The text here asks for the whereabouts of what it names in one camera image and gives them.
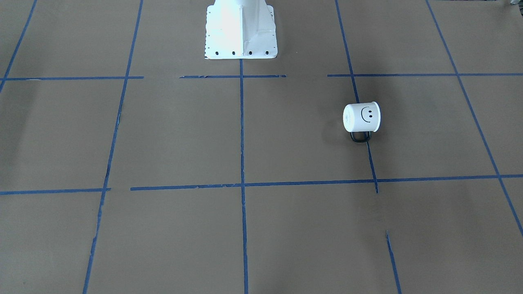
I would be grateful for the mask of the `white smiley face mug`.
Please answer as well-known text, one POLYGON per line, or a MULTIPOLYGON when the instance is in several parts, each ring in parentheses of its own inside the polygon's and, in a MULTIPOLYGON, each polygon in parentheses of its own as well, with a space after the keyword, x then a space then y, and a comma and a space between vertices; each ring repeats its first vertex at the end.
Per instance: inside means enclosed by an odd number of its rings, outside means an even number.
POLYGON ((381 109, 377 102, 348 104, 342 112, 342 124, 355 143, 368 142, 381 125, 381 109), (364 139, 356 139, 354 133, 364 132, 364 139))

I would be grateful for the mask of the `brown paper table cover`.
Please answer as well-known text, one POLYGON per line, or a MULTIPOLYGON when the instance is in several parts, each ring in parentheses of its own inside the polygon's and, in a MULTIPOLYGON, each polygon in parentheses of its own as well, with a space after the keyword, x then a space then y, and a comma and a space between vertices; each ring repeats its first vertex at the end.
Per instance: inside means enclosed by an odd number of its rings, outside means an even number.
POLYGON ((520 7, 213 3, 2 0, 2 294, 521 294, 520 7))

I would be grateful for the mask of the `white pedestal column with base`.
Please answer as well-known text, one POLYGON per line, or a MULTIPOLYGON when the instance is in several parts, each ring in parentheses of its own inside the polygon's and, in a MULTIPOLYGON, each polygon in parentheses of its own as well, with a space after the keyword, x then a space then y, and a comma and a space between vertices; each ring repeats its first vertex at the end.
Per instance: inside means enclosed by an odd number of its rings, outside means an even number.
POLYGON ((275 11, 265 0, 216 0, 206 17, 206 59, 277 57, 275 11))

